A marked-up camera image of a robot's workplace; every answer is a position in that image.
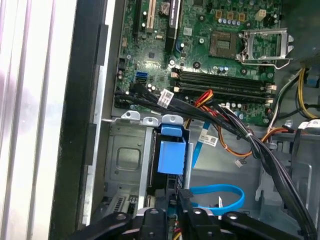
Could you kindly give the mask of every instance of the cable bundle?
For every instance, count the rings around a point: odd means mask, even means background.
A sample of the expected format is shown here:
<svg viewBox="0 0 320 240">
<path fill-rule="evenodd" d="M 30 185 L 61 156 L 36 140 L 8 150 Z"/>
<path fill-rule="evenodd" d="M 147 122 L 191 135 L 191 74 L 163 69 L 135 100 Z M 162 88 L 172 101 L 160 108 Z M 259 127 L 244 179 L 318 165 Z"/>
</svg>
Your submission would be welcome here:
<svg viewBox="0 0 320 240">
<path fill-rule="evenodd" d="M 142 84 L 136 83 L 133 85 L 133 91 L 137 93 L 135 96 L 124 95 L 118 93 L 115 98 L 121 100 L 128 100 L 134 104 L 141 105 L 149 108 L 153 111 L 157 111 L 163 114 L 178 114 L 186 119 L 197 119 L 212 124 L 219 133 L 219 139 L 222 146 L 227 146 L 223 140 L 221 129 L 225 129 L 230 133 L 236 135 L 238 138 L 242 138 L 250 143 L 251 152 L 241 154 L 231 149 L 226 150 L 236 156 L 247 157 L 250 154 L 254 158 L 261 161 L 264 170 L 271 175 L 275 187 L 278 190 L 283 202 L 292 212 L 293 216 L 297 220 L 301 227 L 302 234 L 306 240 L 317 239 L 317 230 L 311 219 L 311 216 L 303 204 L 286 168 L 282 163 L 273 155 L 273 153 L 263 143 L 272 134 L 279 131 L 286 131 L 284 128 L 270 129 L 268 134 L 263 139 L 257 138 L 249 129 L 247 129 L 242 121 L 228 108 L 220 106 L 215 102 L 213 92 L 209 91 L 200 97 L 192 106 L 182 100 L 173 98 L 167 108 L 163 108 L 158 103 L 158 97 L 149 92 Z M 205 106 L 205 103 L 210 101 L 210 105 L 213 108 Z"/>
</svg>

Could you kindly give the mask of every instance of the screw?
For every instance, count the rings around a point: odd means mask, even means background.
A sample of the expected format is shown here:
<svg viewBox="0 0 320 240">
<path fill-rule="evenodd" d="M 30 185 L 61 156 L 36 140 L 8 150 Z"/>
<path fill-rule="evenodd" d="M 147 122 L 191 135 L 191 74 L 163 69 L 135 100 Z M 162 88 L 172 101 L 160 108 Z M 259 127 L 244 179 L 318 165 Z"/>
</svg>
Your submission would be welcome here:
<svg viewBox="0 0 320 240">
<path fill-rule="evenodd" d="M 152 209 L 151 214 L 158 214 L 159 212 L 156 209 Z"/>
<path fill-rule="evenodd" d="M 116 219 L 117 220 L 125 220 L 126 219 L 126 216 L 122 213 L 118 214 L 118 216 L 116 216 Z"/>
<path fill-rule="evenodd" d="M 201 211 L 199 211 L 199 209 L 195 209 L 195 210 L 193 210 L 193 212 L 194 212 L 195 214 L 201 214 Z"/>
<path fill-rule="evenodd" d="M 231 220 L 236 220 L 238 217 L 234 213 L 228 213 L 227 217 L 230 218 Z"/>
</svg>

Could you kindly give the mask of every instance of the cable label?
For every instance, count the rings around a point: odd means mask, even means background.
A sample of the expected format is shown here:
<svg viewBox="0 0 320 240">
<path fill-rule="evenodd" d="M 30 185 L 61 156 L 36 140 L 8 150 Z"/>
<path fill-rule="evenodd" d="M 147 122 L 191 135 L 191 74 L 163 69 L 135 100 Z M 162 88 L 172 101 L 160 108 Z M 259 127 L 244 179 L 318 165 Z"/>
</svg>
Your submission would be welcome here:
<svg viewBox="0 0 320 240">
<path fill-rule="evenodd" d="M 215 136 L 207 135 L 208 130 L 202 129 L 198 142 L 215 147 L 218 142 L 218 138 Z"/>
<path fill-rule="evenodd" d="M 224 205 L 222 204 L 222 199 L 221 199 L 221 197 L 219 196 L 219 208 L 223 208 L 224 207 Z"/>
<path fill-rule="evenodd" d="M 304 121 L 298 127 L 298 129 L 308 129 L 308 128 L 320 128 L 320 120 L 314 119 L 309 122 Z"/>
<path fill-rule="evenodd" d="M 304 121 L 298 126 L 298 129 L 305 129 L 307 126 L 308 126 L 308 122 Z"/>
<path fill-rule="evenodd" d="M 163 89 L 162 92 L 161 92 L 161 95 L 159 97 L 159 100 L 158 100 L 158 105 L 163 107 L 163 108 L 168 108 L 172 98 L 174 97 L 174 93 L 167 90 L 167 89 Z"/>
<path fill-rule="evenodd" d="M 320 128 L 320 120 L 319 119 L 314 119 L 311 120 L 306 128 Z"/>
</svg>

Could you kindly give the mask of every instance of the sata port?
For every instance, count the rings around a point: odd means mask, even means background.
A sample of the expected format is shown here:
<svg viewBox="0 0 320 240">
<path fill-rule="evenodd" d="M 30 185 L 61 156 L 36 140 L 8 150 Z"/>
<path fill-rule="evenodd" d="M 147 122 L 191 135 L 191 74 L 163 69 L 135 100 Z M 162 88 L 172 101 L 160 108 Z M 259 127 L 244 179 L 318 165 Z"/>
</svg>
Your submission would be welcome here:
<svg viewBox="0 0 320 240">
<path fill-rule="evenodd" d="M 148 78 L 148 73 L 142 72 L 142 71 L 137 71 L 135 74 L 136 79 L 147 79 Z"/>
</svg>

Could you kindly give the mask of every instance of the white label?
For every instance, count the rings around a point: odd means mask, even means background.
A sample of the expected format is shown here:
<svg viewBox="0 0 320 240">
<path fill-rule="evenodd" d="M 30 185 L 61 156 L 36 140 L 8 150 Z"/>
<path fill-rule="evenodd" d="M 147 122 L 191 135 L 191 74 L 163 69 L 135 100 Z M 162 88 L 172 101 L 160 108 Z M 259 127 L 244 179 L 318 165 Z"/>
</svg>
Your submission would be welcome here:
<svg viewBox="0 0 320 240">
<path fill-rule="evenodd" d="M 218 138 L 215 137 L 215 136 L 210 136 L 210 135 L 207 135 L 207 134 L 203 134 L 204 130 L 205 129 L 202 130 L 198 141 L 200 143 L 208 144 L 208 145 L 210 145 L 212 147 L 215 147 L 217 145 Z"/>
<path fill-rule="evenodd" d="M 308 125 L 308 122 L 304 121 L 298 126 L 298 129 L 305 129 L 307 127 L 307 125 Z"/>
<path fill-rule="evenodd" d="M 169 106 L 174 95 L 175 94 L 173 92 L 167 89 L 163 89 L 158 100 L 158 105 L 166 109 Z"/>
<path fill-rule="evenodd" d="M 237 165 L 238 168 L 241 168 L 243 166 L 243 164 L 240 162 L 239 159 L 237 161 L 235 161 L 234 163 L 235 163 L 235 165 Z"/>
<path fill-rule="evenodd" d="M 219 208 L 223 208 L 224 205 L 222 204 L 222 199 L 221 197 L 219 196 Z"/>
<path fill-rule="evenodd" d="M 306 126 L 306 128 L 320 128 L 320 120 L 318 119 L 311 120 Z"/>
</svg>

